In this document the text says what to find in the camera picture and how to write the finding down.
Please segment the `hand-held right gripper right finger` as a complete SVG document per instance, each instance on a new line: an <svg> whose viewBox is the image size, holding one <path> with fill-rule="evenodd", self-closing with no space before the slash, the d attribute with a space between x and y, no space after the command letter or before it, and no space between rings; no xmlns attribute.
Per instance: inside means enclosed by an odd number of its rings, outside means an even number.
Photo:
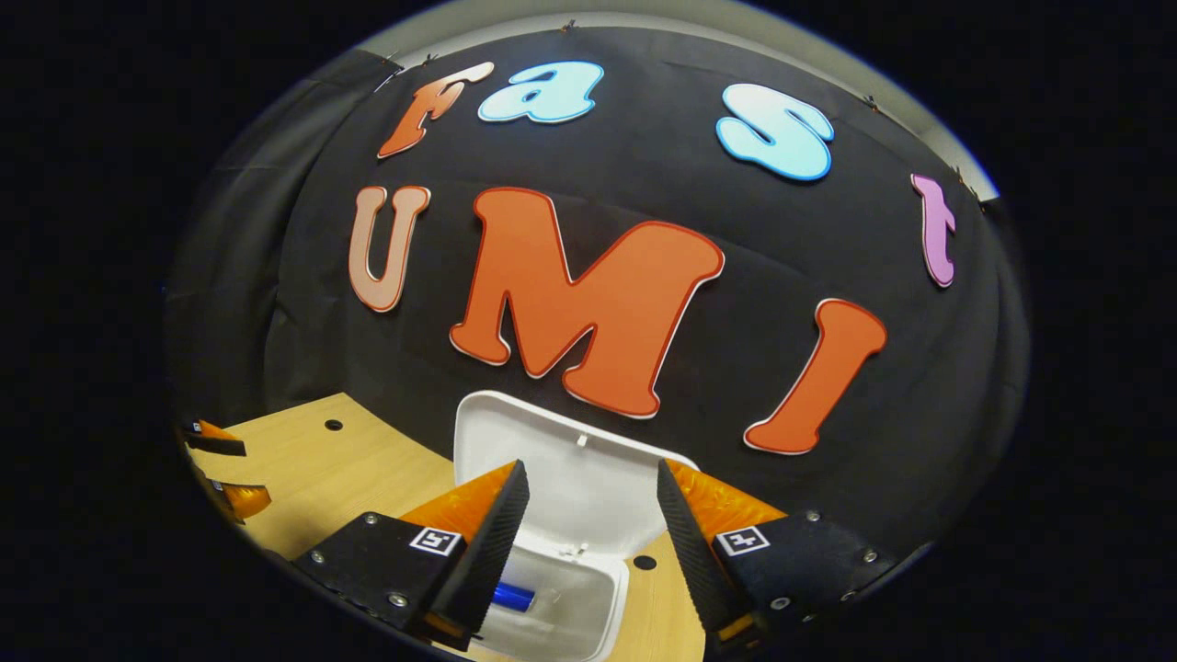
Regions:
<svg viewBox="0 0 1177 662"><path fill-rule="evenodd" d="M814 510L764 499L661 461L657 498L709 656L782 646L840 616L883 584L898 560Z"/></svg>

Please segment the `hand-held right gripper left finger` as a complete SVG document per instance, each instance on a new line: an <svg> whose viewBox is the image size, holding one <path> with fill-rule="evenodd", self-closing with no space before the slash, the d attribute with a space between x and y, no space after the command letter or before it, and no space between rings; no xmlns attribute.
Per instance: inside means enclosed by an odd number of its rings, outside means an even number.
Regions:
<svg viewBox="0 0 1177 662"><path fill-rule="evenodd" d="M528 502L524 462L506 462L399 517L358 515L291 565L395 633L466 651Z"/></svg>

